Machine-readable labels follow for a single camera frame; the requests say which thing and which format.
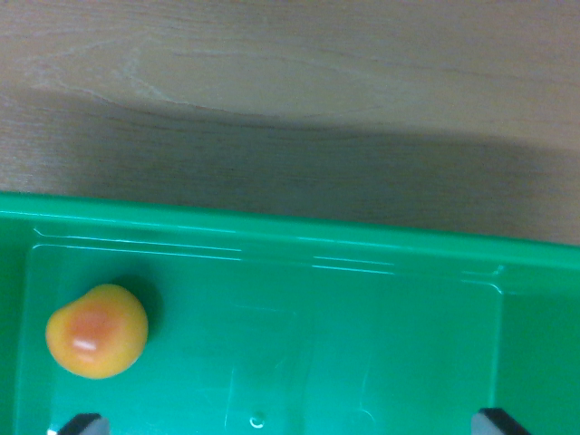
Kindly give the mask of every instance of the small hole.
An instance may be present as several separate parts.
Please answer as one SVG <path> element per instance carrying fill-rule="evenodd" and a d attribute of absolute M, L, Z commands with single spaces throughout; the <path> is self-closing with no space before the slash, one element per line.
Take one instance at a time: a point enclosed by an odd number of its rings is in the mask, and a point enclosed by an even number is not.
<path fill-rule="evenodd" d="M 252 417 L 250 417 L 250 425 L 254 429 L 262 429 L 264 427 L 265 420 L 266 416 L 262 412 L 256 412 Z"/>

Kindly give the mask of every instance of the orange ball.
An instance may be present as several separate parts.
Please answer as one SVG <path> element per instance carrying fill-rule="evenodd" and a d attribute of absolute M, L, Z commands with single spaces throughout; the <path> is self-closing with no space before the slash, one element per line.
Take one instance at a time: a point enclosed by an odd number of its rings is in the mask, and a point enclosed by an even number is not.
<path fill-rule="evenodd" d="M 46 325 L 46 343 L 69 372 L 102 379 L 137 361 L 148 330 L 139 300 L 119 285 L 105 284 L 56 311 Z"/>

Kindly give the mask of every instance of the wood grain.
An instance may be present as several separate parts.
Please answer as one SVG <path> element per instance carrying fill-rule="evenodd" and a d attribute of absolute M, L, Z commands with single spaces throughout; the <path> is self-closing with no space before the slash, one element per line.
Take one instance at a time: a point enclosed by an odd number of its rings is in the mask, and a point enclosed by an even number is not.
<path fill-rule="evenodd" d="M 580 242 L 580 5 L 0 5 L 0 189 Z"/>

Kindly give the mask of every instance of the wooden surface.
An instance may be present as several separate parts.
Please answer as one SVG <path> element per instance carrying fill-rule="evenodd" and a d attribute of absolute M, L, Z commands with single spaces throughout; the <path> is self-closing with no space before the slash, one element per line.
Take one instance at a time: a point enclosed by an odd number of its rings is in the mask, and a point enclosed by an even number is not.
<path fill-rule="evenodd" d="M 0 189 L 580 242 L 580 5 L 3 2 Z"/>

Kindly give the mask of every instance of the orange object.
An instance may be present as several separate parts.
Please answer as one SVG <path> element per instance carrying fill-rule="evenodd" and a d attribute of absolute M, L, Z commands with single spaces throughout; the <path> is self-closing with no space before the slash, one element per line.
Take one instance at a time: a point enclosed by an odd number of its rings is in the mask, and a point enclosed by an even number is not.
<path fill-rule="evenodd" d="M 139 300 L 119 285 L 105 284 L 56 311 L 46 325 L 46 343 L 69 372 L 102 379 L 137 361 L 148 329 Z"/>

